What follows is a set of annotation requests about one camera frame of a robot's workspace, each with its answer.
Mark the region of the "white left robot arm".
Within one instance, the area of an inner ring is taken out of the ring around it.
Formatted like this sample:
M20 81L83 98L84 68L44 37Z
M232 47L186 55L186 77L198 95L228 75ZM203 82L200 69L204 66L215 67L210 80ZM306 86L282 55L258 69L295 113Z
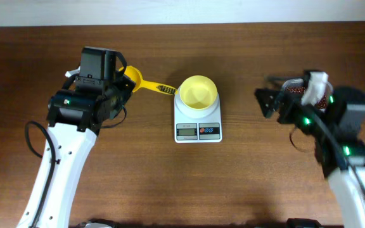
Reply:
M84 47L78 69L68 72L62 88L48 104L47 127L34 125L46 143L41 166L18 223L19 227L68 227L72 203L86 159L104 122L114 119L132 95L135 83L125 74L122 53Z

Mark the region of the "yellow plastic measuring scoop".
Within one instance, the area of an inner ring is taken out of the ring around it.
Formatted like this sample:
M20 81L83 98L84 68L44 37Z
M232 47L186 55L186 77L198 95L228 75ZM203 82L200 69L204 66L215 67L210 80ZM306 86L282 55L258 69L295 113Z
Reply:
M147 81L143 79L142 73L134 66L127 66L119 68L119 71L125 70L125 74L135 83L133 92L137 92L139 89L148 89L151 91L159 92L166 95L176 95L177 89L171 85L161 84L158 82Z

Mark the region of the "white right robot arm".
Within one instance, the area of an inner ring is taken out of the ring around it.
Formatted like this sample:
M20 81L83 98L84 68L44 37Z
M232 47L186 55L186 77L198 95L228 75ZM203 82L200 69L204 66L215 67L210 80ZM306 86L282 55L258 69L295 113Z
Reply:
M315 140L315 158L342 212L344 227L365 227L365 143L358 138L365 118L365 93L332 86L328 74L306 70L301 77L268 75L275 87L255 90L265 118L293 125Z

